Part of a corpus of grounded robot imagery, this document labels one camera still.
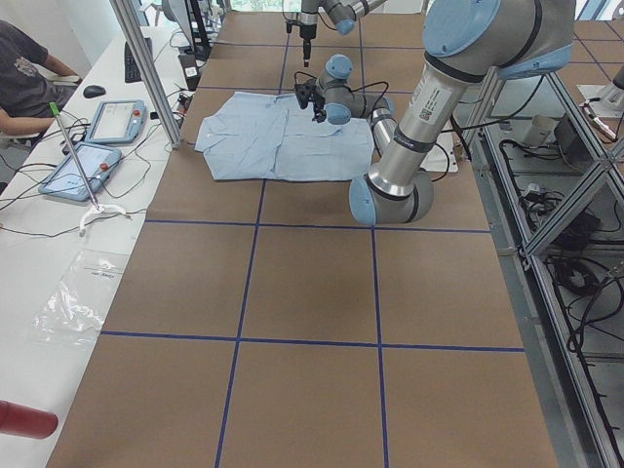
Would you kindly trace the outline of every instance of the clear plastic bag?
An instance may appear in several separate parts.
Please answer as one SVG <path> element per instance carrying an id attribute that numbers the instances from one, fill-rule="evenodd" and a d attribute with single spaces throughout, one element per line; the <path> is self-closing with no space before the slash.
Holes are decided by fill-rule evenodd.
<path id="1" fill-rule="evenodd" d="M 33 320 L 35 342 L 93 346 L 128 263 L 128 255 L 83 250 Z"/>

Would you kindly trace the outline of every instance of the green tip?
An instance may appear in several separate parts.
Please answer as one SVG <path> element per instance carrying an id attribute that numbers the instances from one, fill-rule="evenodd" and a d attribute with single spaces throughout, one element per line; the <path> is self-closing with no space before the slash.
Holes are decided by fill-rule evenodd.
<path id="1" fill-rule="evenodd" d="M 52 115 L 54 115 L 55 117 L 60 114 L 59 108 L 57 107 L 57 104 L 55 102 L 50 102 L 50 108 L 52 109 Z"/>

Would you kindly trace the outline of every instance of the small robot arm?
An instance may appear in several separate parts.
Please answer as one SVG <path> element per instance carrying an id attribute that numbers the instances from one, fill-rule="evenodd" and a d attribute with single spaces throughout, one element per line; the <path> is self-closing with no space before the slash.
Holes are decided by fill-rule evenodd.
<path id="1" fill-rule="evenodd" d="M 295 19 L 287 19 L 286 31 L 290 34 L 293 26 L 299 27 L 299 37 L 303 39 L 303 66 L 310 66 L 312 39 L 316 39 L 319 9 L 323 7 L 336 30 L 341 35 L 350 33 L 355 21 L 367 15 L 387 0 L 356 0 L 348 4 L 341 0 L 301 0 L 301 13 Z"/>
<path id="2" fill-rule="evenodd" d="M 340 65 L 344 58 L 334 56 L 311 95 L 321 103 L 315 103 L 315 116 L 341 124 L 351 115 L 370 119 L 382 156 L 351 182 L 353 216 L 367 225 L 425 216 L 433 184 L 420 166 L 465 90 L 481 83 L 493 66 L 501 79 L 511 80 L 566 65 L 574 9 L 574 0 L 436 0 L 425 21 L 425 68 L 398 124 L 387 99 L 352 96 Z"/>

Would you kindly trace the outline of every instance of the white table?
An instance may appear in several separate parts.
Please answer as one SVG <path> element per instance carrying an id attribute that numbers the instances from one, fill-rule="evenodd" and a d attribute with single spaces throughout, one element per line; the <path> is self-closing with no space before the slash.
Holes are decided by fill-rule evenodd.
<path id="1" fill-rule="evenodd" d="M 144 28 L 152 38 L 156 68 L 167 94 L 185 86 L 177 50 L 170 47 L 172 31 L 168 28 Z M 125 39 L 120 35 L 113 40 L 92 71 L 76 91 L 65 110 L 89 120 L 103 100 L 143 99 L 148 111 L 153 111 L 147 90 L 142 82 L 124 83 L 123 49 Z M 85 99 L 83 89 L 91 84 L 102 85 L 105 96 Z M 176 101 L 176 95 L 170 102 Z M 71 124 L 72 118 L 63 115 L 63 122 Z M 150 127 L 158 121 L 147 120 L 136 142 L 141 141 Z M 58 128 L 52 126 L 49 132 Z M 59 163 L 61 137 L 42 141 L 30 154 L 26 163 Z M 132 146 L 122 147 L 124 154 Z M 139 154 L 150 161 L 152 167 L 145 181 L 127 196 L 114 200 L 99 192 L 101 203 L 121 205 L 129 212 L 146 209 L 155 193 L 167 163 L 170 146 L 162 128 L 144 144 Z M 136 155 L 125 160 L 107 182 L 113 193 L 122 193 L 142 176 L 146 164 Z M 31 173 L 43 178 L 45 172 Z M 18 196 L 33 185 L 25 175 L 17 174 L 9 184 L 2 199 Z M 30 193 L 37 193 L 36 188 Z M 0 211 L 0 223 L 5 227 L 37 233 L 57 233 L 78 226 L 81 216 L 89 208 L 82 204 L 63 202 L 60 199 L 38 196 L 15 202 Z M 84 237 L 77 232 L 54 239 L 37 238 L 0 231 L 0 400 L 49 410 L 59 419 L 59 428 L 51 437 L 39 441 L 0 434 L 0 466 L 41 468 L 45 466 L 57 442 L 74 394 L 89 361 L 92 347 L 74 349 L 67 346 L 46 345 L 34 342 L 28 336 L 32 318 L 42 310 L 55 290 L 59 279 L 76 255 L 87 249 L 116 254 L 130 254 L 143 225 L 144 214 L 133 214 L 130 219 L 116 217 L 91 224 Z"/>

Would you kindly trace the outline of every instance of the label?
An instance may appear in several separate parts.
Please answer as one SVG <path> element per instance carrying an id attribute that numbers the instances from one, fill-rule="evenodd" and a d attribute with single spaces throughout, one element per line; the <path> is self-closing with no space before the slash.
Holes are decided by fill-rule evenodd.
<path id="1" fill-rule="evenodd" d="M 416 118 L 429 125 L 436 125 L 440 114 L 449 102 L 452 91 L 435 87 L 432 90 L 422 92 L 422 86 L 418 85 L 414 92 L 409 107 L 411 107 Z"/>

